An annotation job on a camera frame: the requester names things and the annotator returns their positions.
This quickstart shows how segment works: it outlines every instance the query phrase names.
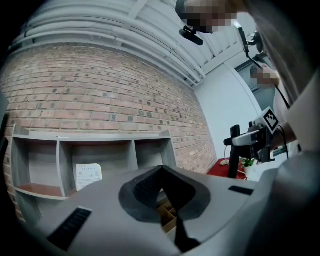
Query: black slot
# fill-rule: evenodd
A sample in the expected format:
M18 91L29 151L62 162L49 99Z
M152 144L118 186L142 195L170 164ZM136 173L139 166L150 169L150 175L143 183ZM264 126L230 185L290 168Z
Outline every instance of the black slot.
M254 192L253 189L240 187L240 186L231 186L229 187L229 190L240 193L240 194L248 195L248 196L251 196L252 193Z
M206 186L168 166L159 165L125 183L119 192L119 202L137 221L160 223L156 206L161 188L182 221L199 218L211 200Z
M47 239L61 250L67 251L92 212L77 208Z

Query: black cable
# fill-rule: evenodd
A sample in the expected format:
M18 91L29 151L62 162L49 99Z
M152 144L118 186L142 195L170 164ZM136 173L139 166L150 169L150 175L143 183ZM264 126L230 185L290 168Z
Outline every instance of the black cable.
M288 104L285 96L282 94L282 92L280 91L280 89L278 88L278 86L274 85L274 87L275 87L275 88L278 90L278 92L280 93L280 95L281 95L281 97L282 97L282 99L283 99L283 101L284 101L284 103L285 103L286 108L289 110L289 109L290 109L290 105Z
M279 134L281 135L282 139L283 139L283 144L284 144L284 148L285 148L285 152L286 152L286 157L287 159L289 159L289 153L288 153L288 146L287 146L287 140L286 140L286 133L285 130L282 128L281 125L279 125L279 128L281 128L282 132L278 130Z
M249 60L251 60L258 68L262 69L262 67L259 65L258 62L256 62L253 58L251 58L250 56L248 56ZM290 109L290 105L288 104L285 96L282 94L282 92L280 91L280 89L278 88L278 86L274 85L274 87L277 89L277 91L280 93L283 101L284 101L284 104L286 106L286 108L289 110Z

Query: white shelf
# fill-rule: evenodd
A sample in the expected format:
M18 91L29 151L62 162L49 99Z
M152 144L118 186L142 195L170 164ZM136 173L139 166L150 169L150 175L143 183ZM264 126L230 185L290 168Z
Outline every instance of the white shelf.
M77 164L99 164L103 179L156 165L176 166L169 131L57 133L29 131L16 124L10 157L17 201L31 224L77 192Z

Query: shelf compartment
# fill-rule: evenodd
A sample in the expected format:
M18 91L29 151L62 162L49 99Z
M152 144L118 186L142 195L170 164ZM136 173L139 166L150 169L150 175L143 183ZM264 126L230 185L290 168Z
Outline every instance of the shelf compartment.
M76 165L99 164L102 179L138 169L134 144L124 141L59 141L58 168L63 191L73 195L76 189Z
M48 186L34 183L27 183L15 188L16 191L45 199L65 200L59 186Z
M175 152L169 138L135 140L136 158L139 169L154 166L176 166Z
M42 217L45 217L62 203L61 200L40 198L24 193L16 193L16 200L20 206L23 217L26 222L31 225L37 224Z
M12 138L11 150L12 177L16 188L43 196L62 195L61 190L58 193L61 181L56 141Z
M177 226L177 213L169 201L158 207L156 211L161 217L161 226L166 234Z

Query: ceiling beam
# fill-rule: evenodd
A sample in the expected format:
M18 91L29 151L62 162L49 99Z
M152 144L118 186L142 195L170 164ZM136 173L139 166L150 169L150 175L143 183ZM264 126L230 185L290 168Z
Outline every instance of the ceiling beam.
M160 0L161 2L164 2L168 6L171 6L172 8L176 8L176 2L177 0Z
M134 7L132 8L132 10L130 11L129 15L128 15L128 18L132 19L132 20L135 20L140 11L143 9L143 7L145 7L145 5L147 4L149 0L138 0L136 2L136 4L134 5ZM130 30L131 28L131 25L128 24L128 23L124 23L122 25L122 28L125 29L125 30ZM121 46L122 45L122 42L116 42L115 43L116 46Z
M247 41L251 40L251 36L248 36L246 39L247 39ZM250 55L257 54L255 46L249 46L249 49L250 49ZM207 75L212 70L214 70L216 67L220 66L222 63L228 61L229 59L231 59L232 57L241 53L242 51L243 51L243 48L242 48L240 42L237 42L236 44L232 45L228 49L224 50L223 52L221 52L220 54L215 56L212 60L210 60L208 63L206 63L204 66L202 66L201 69Z

